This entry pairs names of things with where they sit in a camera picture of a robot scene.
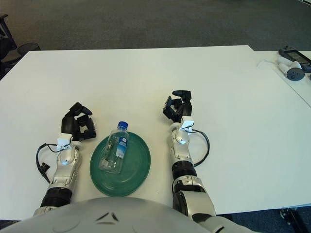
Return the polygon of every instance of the green plate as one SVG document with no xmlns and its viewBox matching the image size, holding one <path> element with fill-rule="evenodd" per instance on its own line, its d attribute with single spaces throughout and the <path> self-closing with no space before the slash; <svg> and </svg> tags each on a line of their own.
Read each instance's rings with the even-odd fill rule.
<svg viewBox="0 0 311 233">
<path fill-rule="evenodd" d="M 111 174 L 98 168 L 108 137 L 98 144 L 93 152 L 89 170 L 99 191 L 109 196 L 123 197 L 133 193 L 149 173 L 150 153 L 147 144 L 138 135 L 130 134 L 121 172 Z"/>
</svg>

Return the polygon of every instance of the floor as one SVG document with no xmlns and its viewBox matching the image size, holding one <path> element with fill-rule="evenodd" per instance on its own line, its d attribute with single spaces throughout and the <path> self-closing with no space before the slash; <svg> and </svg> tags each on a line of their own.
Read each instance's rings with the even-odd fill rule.
<svg viewBox="0 0 311 233">
<path fill-rule="evenodd" d="M 42 50 L 223 45 L 311 50 L 311 5 L 297 0 L 1 0 L 0 10 L 9 15 L 17 45 L 37 42 Z M 298 211 L 311 232 L 311 207 Z M 294 232 L 277 210 L 230 217 L 258 232 Z"/>
</svg>

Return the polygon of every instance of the water bottle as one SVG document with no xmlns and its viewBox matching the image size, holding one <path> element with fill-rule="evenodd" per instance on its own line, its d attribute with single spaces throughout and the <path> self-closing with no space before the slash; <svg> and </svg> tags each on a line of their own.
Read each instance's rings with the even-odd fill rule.
<svg viewBox="0 0 311 233">
<path fill-rule="evenodd" d="M 111 131 L 104 155 L 99 162 L 99 169 L 109 173 L 120 173 L 129 138 L 127 126 L 126 122 L 120 121 L 118 128 Z"/>
</svg>

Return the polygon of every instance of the chair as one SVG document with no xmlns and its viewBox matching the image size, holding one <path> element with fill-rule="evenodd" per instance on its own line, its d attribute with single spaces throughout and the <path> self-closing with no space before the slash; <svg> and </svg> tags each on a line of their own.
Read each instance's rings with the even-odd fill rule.
<svg viewBox="0 0 311 233">
<path fill-rule="evenodd" d="M 20 47 L 17 47 L 10 30 L 6 26 L 4 22 L 4 18 L 6 18 L 8 15 L 4 14 L 0 16 L 0 25 L 2 29 L 0 28 L 0 80 L 4 77 L 6 74 L 6 69 L 11 69 L 14 67 L 14 65 L 28 52 L 28 51 L 34 51 L 34 50 L 41 50 L 39 45 L 37 43 L 28 43 L 24 44 Z M 19 57 L 10 60 L 10 61 L 2 61 L 11 50 L 16 50 L 20 54 Z"/>
</svg>

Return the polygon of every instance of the white table surface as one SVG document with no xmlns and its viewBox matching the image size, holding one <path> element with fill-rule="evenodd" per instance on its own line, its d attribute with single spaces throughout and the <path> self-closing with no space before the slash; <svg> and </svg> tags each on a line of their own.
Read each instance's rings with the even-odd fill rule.
<svg viewBox="0 0 311 233">
<path fill-rule="evenodd" d="M 40 206 L 48 184 L 35 152 L 55 143 L 61 119 L 77 101 L 93 112 L 95 139 L 83 141 L 83 162 L 72 201 L 104 197 L 89 161 L 120 120 L 140 135 L 151 167 L 131 197 L 172 205 L 162 108 L 173 90 L 192 93 L 195 128 L 211 141 L 196 168 L 218 214 L 311 203 L 311 108 L 272 70 L 256 68 L 248 46 L 145 50 L 68 50 L 28 53 L 0 82 L 0 219 L 25 219 Z M 198 135 L 190 152 L 206 151 Z M 55 171 L 56 154 L 40 160 Z"/>
</svg>

